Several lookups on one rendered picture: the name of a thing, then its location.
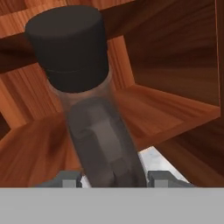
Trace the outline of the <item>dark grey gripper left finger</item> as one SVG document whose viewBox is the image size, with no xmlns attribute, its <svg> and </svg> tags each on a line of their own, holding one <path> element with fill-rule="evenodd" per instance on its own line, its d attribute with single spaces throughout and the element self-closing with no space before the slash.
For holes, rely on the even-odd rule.
<svg viewBox="0 0 224 224">
<path fill-rule="evenodd" d="M 38 187 L 82 188 L 82 174 L 79 171 L 60 171 L 55 178 L 47 180 Z"/>
</svg>

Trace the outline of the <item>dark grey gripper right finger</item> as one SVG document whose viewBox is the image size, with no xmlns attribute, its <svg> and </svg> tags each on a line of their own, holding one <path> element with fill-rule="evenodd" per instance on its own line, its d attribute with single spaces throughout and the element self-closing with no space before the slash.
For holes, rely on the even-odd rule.
<svg viewBox="0 0 224 224">
<path fill-rule="evenodd" d="M 169 171 L 148 171 L 148 187 L 193 187 L 193 184 L 177 179 Z"/>
</svg>

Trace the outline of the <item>clear shaker with black cap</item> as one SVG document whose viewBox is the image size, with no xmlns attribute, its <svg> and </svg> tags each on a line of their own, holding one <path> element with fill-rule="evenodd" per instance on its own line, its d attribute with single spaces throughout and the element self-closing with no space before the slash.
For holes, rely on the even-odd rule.
<svg viewBox="0 0 224 224">
<path fill-rule="evenodd" d="M 111 87 L 107 39 L 96 8 L 43 11 L 24 28 L 64 109 L 66 126 L 92 187 L 146 187 L 141 160 Z"/>
</svg>

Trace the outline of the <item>wooden cabinet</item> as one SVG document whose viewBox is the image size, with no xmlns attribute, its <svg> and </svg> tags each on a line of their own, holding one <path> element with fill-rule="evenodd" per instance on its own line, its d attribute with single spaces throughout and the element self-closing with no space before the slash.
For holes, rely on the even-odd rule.
<svg viewBox="0 0 224 224">
<path fill-rule="evenodd" d="M 224 186 L 224 0 L 0 0 L 0 187 L 80 166 L 24 35 L 31 17 L 66 5 L 104 17 L 112 86 L 136 147 L 157 148 L 196 186 Z"/>
</svg>

